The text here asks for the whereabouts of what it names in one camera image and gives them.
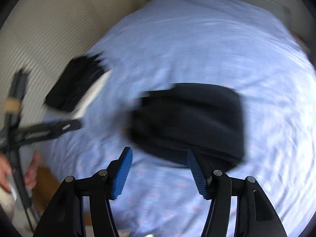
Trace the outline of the left human hand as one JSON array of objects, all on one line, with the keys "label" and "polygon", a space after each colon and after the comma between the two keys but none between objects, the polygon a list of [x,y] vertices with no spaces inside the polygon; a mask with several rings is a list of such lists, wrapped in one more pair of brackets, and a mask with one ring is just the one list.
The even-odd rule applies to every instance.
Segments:
[{"label": "left human hand", "polygon": [[[35,152],[33,159],[28,167],[28,171],[24,175],[25,186],[28,190],[32,190],[36,186],[39,160],[40,154],[38,152]],[[11,187],[8,181],[8,176],[11,174],[12,168],[10,162],[5,155],[1,154],[1,187],[9,194],[11,194]]]}]

